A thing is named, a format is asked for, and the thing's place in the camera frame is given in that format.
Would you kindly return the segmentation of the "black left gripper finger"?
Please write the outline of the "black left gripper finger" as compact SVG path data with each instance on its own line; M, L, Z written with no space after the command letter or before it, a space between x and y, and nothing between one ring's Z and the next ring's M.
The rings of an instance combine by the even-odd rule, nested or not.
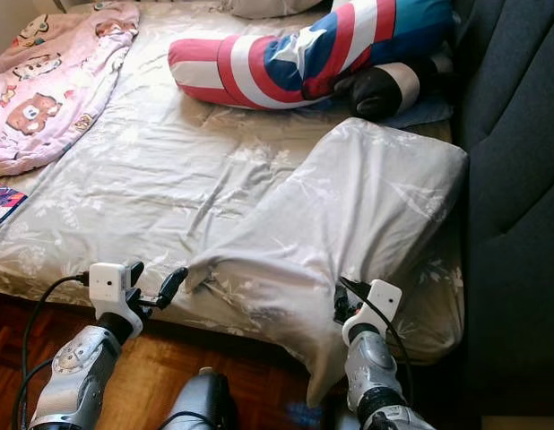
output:
M180 287L183 286L188 275L188 269L186 267L179 267L179 269L172 271L166 279L163 280L159 291L159 308L166 308L175 295L177 295Z

